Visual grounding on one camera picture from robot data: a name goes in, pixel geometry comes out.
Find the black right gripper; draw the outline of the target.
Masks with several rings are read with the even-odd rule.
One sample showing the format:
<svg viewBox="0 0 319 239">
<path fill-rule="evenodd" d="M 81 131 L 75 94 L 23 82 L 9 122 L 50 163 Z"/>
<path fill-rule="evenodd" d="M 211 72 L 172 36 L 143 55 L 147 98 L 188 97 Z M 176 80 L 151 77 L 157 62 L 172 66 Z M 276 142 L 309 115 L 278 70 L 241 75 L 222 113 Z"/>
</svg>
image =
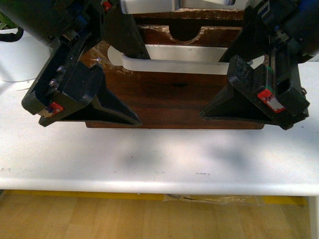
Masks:
<svg viewBox="0 0 319 239">
<path fill-rule="evenodd" d="M 267 54 L 272 81 L 253 94 L 254 69 L 247 63 Z M 220 58 L 229 63 L 227 85 L 199 113 L 205 120 L 274 123 L 290 129 L 308 117 L 298 65 L 309 59 L 309 1 L 250 0 L 244 23 Z"/>
</svg>

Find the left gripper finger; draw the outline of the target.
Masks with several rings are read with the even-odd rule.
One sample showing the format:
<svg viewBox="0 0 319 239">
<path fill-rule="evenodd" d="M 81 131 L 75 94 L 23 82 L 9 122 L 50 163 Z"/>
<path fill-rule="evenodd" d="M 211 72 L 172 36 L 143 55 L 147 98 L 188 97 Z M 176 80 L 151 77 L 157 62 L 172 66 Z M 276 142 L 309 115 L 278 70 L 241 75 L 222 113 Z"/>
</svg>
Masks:
<svg viewBox="0 0 319 239">
<path fill-rule="evenodd" d="M 135 19 L 118 0 L 103 0 L 102 39 L 129 58 L 150 59 Z"/>
</svg>

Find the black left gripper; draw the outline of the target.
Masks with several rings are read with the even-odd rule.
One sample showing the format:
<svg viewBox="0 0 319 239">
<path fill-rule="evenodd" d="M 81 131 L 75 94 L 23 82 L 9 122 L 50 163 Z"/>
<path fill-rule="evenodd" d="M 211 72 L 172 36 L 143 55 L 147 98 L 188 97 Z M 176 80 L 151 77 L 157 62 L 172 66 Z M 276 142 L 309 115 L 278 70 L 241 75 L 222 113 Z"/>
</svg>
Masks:
<svg viewBox="0 0 319 239">
<path fill-rule="evenodd" d="M 107 89 L 100 65 L 81 55 L 101 40 L 102 0 L 24 0 L 22 28 L 53 50 L 22 106 L 48 126 L 57 121 L 141 124 L 137 114 Z"/>
</svg>

